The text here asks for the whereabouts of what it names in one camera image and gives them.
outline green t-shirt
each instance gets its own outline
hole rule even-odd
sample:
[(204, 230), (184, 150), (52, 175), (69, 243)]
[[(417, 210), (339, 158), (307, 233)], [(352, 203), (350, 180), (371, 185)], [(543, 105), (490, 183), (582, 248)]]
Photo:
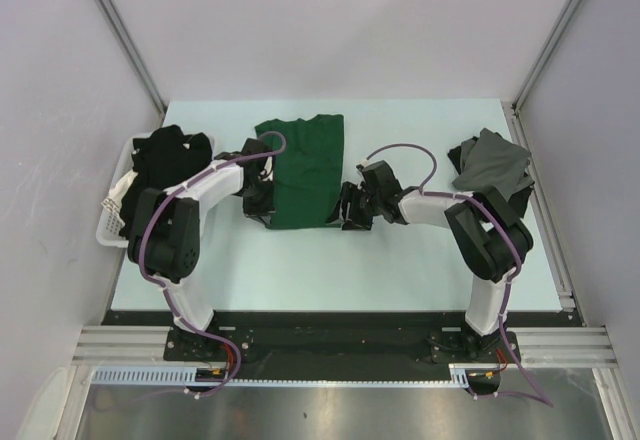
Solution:
[[(259, 135), (282, 133), (286, 150), (275, 159), (273, 229), (327, 226), (340, 196), (344, 117), (316, 115), (311, 120), (293, 122), (269, 120), (255, 127)], [(269, 136), (264, 142), (274, 150), (280, 139)]]

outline white laundry basket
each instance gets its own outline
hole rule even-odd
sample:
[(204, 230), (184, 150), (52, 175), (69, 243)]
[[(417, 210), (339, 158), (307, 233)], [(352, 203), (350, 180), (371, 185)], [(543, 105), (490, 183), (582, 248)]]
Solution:
[[(133, 160), (131, 160), (131, 153), (133, 152), (133, 139), (134, 138), (148, 138), (151, 135), (151, 132), (148, 133), (139, 133), (138, 135), (134, 135), (130, 139), (128, 139), (124, 143), (124, 147), (122, 149), (122, 153), (120, 154), (120, 159), (118, 160), (118, 165), (116, 165), (116, 171), (113, 173), (113, 178), (111, 179), (111, 185), (109, 188), (113, 188), (115, 184), (120, 180), (125, 173), (131, 170), (133, 166)], [(212, 159), (213, 156), (217, 154), (215, 147), (216, 142), (214, 138), (207, 135), (209, 137), (209, 141), (211, 142), (211, 153)], [(96, 239), (100, 245), (104, 245), (105, 247), (117, 247), (117, 248), (127, 248), (127, 244), (129, 241), (121, 237), (118, 232), (122, 228), (122, 221), (115, 214), (111, 213), (106, 209), (102, 209), (100, 213), (100, 220), (98, 220), (98, 228), (96, 230)]]

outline fabric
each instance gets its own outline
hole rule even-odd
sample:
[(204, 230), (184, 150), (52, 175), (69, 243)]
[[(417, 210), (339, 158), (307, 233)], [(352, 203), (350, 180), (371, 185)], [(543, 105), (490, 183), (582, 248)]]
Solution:
[(177, 185), (202, 171), (211, 163), (209, 137), (203, 133), (184, 135), (177, 125), (163, 127), (149, 138), (133, 140), (132, 170), (137, 173), (122, 198), (120, 235), (129, 238), (138, 197), (146, 188)]
[(458, 190), (478, 190), (493, 185), (509, 200), (518, 191), (518, 185), (520, 189), (531, 185), (530, 179), (523, 180), (529, 157), (529, 151), (485, 128), (469, 151), (453, 186)]
[[(328, 219), (340, 197), (344, 150), (344, 117), (316, 115), (293, 122), (270, 120), (255, 127), (256, 134), (274, 130), (287, 139), (286, 150), (275, 159), (272, 229), (318, 228)], [(265, 137), (272, 149), (280, 139)]]
[[(493, 154), (495, 155), (495, 157), (499, 157), (500, 155), (504, 155), (505, 159), (508, 158), (508, 152), (507, 154), (504, 153), (499, 153), (501, 151), (501, 149), (505, 146), (505, 144), (507, 144), (507, 146), (513, 146), (516, 147), (517, 149), (521, 149), (526, 153), (522, 153), (519, 152), (519, 154), (521, 154), (522, 156), (525, 156), (527, 158), (527, 163), (526, 165), (528, 165), (528, 158), (530, 157), (530, 153), (527, 152), (525, 149), (522, 149), (521, 147), (518, 147), (517, 145), (513, 145), (512, 143), (504, 140), (502, 137), (500, 137), (498, 134), (490, 132), (489, 130), (483, 130), (483, 132), (487, 132), (488, 134), (491, 134), (492, 136), (497, 136), (501, 141), (497, 141), (497, 142), (488, 142), (488, 144), (485, 144), (484, 148), (495, 148), (496, 151), (493, 152)], [(456, 171), (458, 172), (458, 174), (462, 174), (463, 171), (466, 170), (467, 166), (468, 166), (468, 160), (469, 160), (469, 156), (472, 152), (472, 150), (476, 147), (476, 144), (479, 140), (479, 137), (473, 137), (470, 138), (469, 140), (465, 140), (464, 142), (462, 142), (462, 144), (460, 144), (459, 146), (451, 149), (447, 156), (449, 157), (449, 160), (451, 160), (451, 163), (453, 163), (453, 166), (455, 167)], [(482, 157), (483, 157), (483, 151), (481, 149), (480, 152), (476, 152), (475, 153), (476, 156), (476, 160), (478, 159), (478, 157), (480, 157), (480, 160), (482, 161)], [(486, 185), (494, 185), (494, 179), (491, 178), (490, 175), (488, 175), (488, 173), (485, 171), (484, 172), (484, 180), (482, 177), (478, 177), (476, 178), (476, 182), (475, 184), (469, 186), (469, 188), (460, 188), (460, 190), (477, 190), (479, 188), (485, 187)], [(456, 186), (456, 183), (458, 179), (454, 180), (453, 184), (454, 186)], [(531, 193), (533, 192), (533, 179), (524, 171), (524, 169), (522, 169), (522, 174), (518, 177), (518, 180), (516, 181), (515, 187), (513, 188), (514, 192), (512, 195), (507, 196), (505, 198), (507, 198), (507, 200), (509, 201), (509, 205), (511, 206), (511, 208), (513, 208), (515, 210), (515, 212), (518, 214), (518, 216), (520, 217), (524, 217), (524, 214), (527, 211), (527, 206), (529, 204), (529, 197), (531, 196)], [(506, 192), (504, 192), (503, 190), (501, 190), (501, 193), (503, 195), (505, 195)]]

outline light blue table surface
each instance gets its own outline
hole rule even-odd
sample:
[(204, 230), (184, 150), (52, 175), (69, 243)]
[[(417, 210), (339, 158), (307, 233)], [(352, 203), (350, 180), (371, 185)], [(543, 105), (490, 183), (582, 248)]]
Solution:
[[(239, 150), (264, 120), (345, 117), (343, 181), (376, 148), (411, 142), (433, 151), (439, 163), (429, 190), (453, 191), (456, 172), (447, 151), (483, 127), (511, 138), (498, 100), (305, 100), (172, 102), (165, 125), (206, 132), (218, 151)], [(403, 187), (417, 185), (430, 159), (417, 150), (379, 156)], [(525, 216), (535, 246), (513, 288), (510, 310), (558, 311), (560, 302), (531, 206)], [(371, 232), (339, 229), (270, 231), (242, 215), (230, 197), (209, 212), (195, 272), (218, 310), (443, 311), (464, 310), (471, 295), (466, 268), (450, 231), (375, 220)], [(111, 308), (166, 310), (158, 289), (125, 259)]]

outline white wall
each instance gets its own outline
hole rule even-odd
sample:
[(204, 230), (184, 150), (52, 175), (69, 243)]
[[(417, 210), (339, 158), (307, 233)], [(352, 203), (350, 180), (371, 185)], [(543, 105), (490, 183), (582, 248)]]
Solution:
[(158, 122), (94, 0), (0, 0), (0, 438), (68, 365), (109, 289), (99, 202)]
[(509, 100), (565, 1), (115, 0), (165, 100)]
[(640, 405), (640, 0), (586, 0), (524, 124), (579, 301)]

